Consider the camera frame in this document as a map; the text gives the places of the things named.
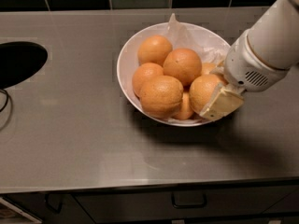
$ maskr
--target air vent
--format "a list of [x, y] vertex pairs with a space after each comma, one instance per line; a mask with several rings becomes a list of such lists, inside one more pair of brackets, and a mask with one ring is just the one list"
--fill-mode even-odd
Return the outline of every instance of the air vent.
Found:
[[255, 86], [263, 86], [268, 83], [268, 78], [256, 71], [248, 71], [245, 74], [245, 79], [247, 82]]

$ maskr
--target bowl of oranges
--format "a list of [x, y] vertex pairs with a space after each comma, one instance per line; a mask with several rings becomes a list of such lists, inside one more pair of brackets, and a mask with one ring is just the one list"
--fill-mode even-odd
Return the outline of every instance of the bowl of oranges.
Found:
[[229, 48], [201, 26], [156, 24], [123, 46], [118, 81], [131, 104], [151, 119], [180, 127], [204, 125], [210, 121], [200, 117], [201, 109], [219, 83], [227, 84], [223, 76], [210, 73], [221, 61], [213, 58], [214, 51], [225, 56]]

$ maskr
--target black oval object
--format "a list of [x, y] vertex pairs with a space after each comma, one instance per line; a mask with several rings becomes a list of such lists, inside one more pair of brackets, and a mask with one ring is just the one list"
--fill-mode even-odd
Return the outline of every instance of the black oval object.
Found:
[[0, 44], [0, 89], [14, 86], [31, 77], [47, 59], [47, 51], [33, 42]]

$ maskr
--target black drawer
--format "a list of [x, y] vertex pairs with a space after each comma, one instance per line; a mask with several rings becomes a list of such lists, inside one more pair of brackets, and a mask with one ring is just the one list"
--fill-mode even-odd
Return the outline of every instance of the black drawer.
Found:
[[261, 214], [296, 186], [76, 194], [96, 223]]

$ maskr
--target orange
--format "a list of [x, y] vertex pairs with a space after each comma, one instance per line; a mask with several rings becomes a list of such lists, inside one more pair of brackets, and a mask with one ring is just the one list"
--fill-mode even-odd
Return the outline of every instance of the orange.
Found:
[[216, 67], [214, 63], [203, 63], [202, 75], [208, 75]]
[[172, 45], [162, 35], [153, 35], [145, 39], [138, 49], [138, 61], [142, 63], [157, 63], [163, 65]]
[[158, 76], [143, 84], [140, 104], [146, 114], [166, 119], [179, 112], [182, 97], [183, 86], [179, 80], [170, 76]]
[[174, 49], [163, 65], [164, 74], [177, 78], [183, 86], [190, 85], [202, 72], [202, 62], [192, 49]]
[[200, 76], [192, 83], [189, 95], [190, 105], [195, 113], [201, 112], [219, 83], [226, 85], [227, 81], [222, 76], [215, 74]]
[[145, 81], [162, 76], [163, 68], [157, 63], [143, 63], [134, 72], [132, 77], [133, 91], [137, 97]]
[[183, 102], [179, 112], [173, 117], [174, 119], [186, 120], [194, 114], [190, 106], [189, 91], [187, 89], [183, 92]]

